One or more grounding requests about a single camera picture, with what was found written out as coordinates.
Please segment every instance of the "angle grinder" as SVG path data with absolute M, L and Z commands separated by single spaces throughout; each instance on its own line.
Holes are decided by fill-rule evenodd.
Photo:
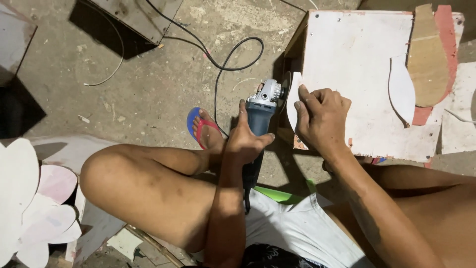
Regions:
M 268 133 L 271 117 L 276 113 L 280 113 L 283 107 L 286 106 L 290 84 L 291 72 L 287 72 L 284 75 L 284 80 L 281 84 L 274 79 L 266 79 L 264 83 L 258 86 L 257 93 L 247 99 L 248 124 L 255 136 Z M 258 182 L 263 156 L 264 150 L 253 162 L 243 166 L 245 214 L 248 214 L 251 209 L 249 193 Z

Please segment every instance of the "red flip-flop strap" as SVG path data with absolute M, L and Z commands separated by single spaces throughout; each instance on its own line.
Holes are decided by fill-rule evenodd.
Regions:
M 200 142 L 200 137 L 201 137 L 201 134 L 202 134 L 203 125 L 211 126 L 214 129 L 218 130 L 219 132 L 220 132 L 220 129 L 218 128 L 217 124 L 215 124 L 215 122 L 211 122 L 211 121 L 205 120 L 203 118 L 200 118 L 200 121 L 198 122 L 198 126 L 197 126 L 197 142 L 200 145 L 200 147 L 202 147 L 203 150 L 206 150 L 206 148 L 203 147 L 202 143 Z

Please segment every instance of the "white cable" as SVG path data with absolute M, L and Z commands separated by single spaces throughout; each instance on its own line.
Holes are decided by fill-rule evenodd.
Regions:
M 94 83 L 94 84 L 83 83 L 83 85 L 85 85 L 85 86 L 97 86 L 97 85 L 100 85 L 100 84 L 104 83 L 105 81 L 109 80 L 109 78 L 111 78 L 111 77 L 119 70 L 119 67 L 121 66 L 122 62 L 124 61 L 124 41 L 122 41 L 122 37 L 121 37 L 121 35 L 119 34 L 119 31 L 118 31 L 118 29 L 116 28 L 116 26 L 114 26 L 114 24 L 109 20 L 109 18 L 108 18 L 106 15 L 104 15 L 104 14 L 103 14 L 101 11 L 99 11 L 96 7 L 93 7 L 92 5 L 89 5 L 89 4 L 86 3 L 86 2 L 83 2 L 83 1 L 80 1 L 80 2 L 82 2 L 83 4 L 85 4 L 85 5 L 87 5 L 87 6 L 91 7 L 91 8 L 93 8 L 95 11 L 97 11 L 99 14 L 101 14 L 107 21 L 109 21 L 109 23 L 111 24 L 111 26 L 114 28 L 114 30 L 115 30 L 116 33 L 118 34 L 119 40 L 120 40 L 120 44 L 121 44 L 121 46 L 122 46 L 122 55 L 121 55 L 121 58 L 120 58 L 119 65 L 117 66 L 117 68 L 112 72 L 112 74 L 111 74 L 108 78 L 104 79 L 103 81 L 101 81 L 101 82 L 99 82 L 99 83 Z
M 312 4 L 317 10 L 319 10 L 313 0 L 309 0 L 309 2 L 311 2 L 311 4 Z
M 463 118 L 459 117 L 459 115 L 457 115 L 455 112 L 453 112 L 453 111 L 451 111 L 451 110 L 445 109 L 445 111 L 447 111 L 448 113 L 452 114 L 454 117 L 456 117 L 456 118 L 457 118 L 459 121 L 461 121 L 461 122 L 476 124 L 476 121 L 471 121 L 471 120 L 463 119 Z

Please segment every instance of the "concrete floor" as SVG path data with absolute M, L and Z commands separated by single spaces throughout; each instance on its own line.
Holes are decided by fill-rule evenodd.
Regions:
M 305 10 L 312 8 L 307 0 L 288 2 Z M 358 6 L 357 0 L 315 2 L 321 9 L 329 10 Z M 199 149 L 187 131 L 186 117 L 195 106 L 213 110 L 218 73 L 201 50 L 166 38 L 163 48 L 124 61 L 106 83 L 86 87 L 84 82 L 98 82 L 109 76 L 119 56 L 69 21 L 75 1 L 10 0 L 10 4 L 38 24 L 18 77 L 47 116 L 26 136 L 87 133 L 121 143 Z M 203 40 L 218 62 L 223 62 L 231 48 L 248 36 L 258 36 L 265 43 L 265 51 L 254 66 L 221 76 L 218 122 L 223 129 L 229 131 L 239 99 L 247 98 L 263 79 L 272 77 L 275 61 L 303 16 L 303 11 L 280 0 L 183 1 L 175 20 L 189 24 L 187 28 Z M 175 26 L 169 28 L 167 35 L 193 41 Z M 113 31 L 111 38 L 116 38 Z M 476 46 L 471 44 L 462 44 L 465 53 L 460 62 L 474 59 Z M 257 43 L 246 43 L 228 66 L 246 65 L 258 52 Z M 80 121 L 78 115 L 89 118 L 90 123 Z M 476 175 L 475 162 L 474 153 L 438 155 L 433 168 Z M 321 164 L 319 157 L 293 155 L 291 148 L 277 139 L 265 153 L 259 182 L 305 194 L 308 190 L 303 178 L 308 177 L 317 183 L 325 182 L 318 189 L 324 196 L 332 197 L 338 187 L 334 181 L 328 181 Z M 100 252 L 88 260 L 87 266 L 103 266 L 109 258 Z M 126 263 L 122 261 L 117 267 L 126 267 Z

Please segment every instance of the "knee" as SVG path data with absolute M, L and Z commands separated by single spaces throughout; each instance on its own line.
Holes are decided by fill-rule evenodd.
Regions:
M 121 152 L 121 145 L 102 149 L 91 155 L 83 164 L 79 176 L 81 191 L 87 199 L 100 195 L 101 190 L 113 184 L 113 178 L 121 167 L 130 165 L 131 160 Z

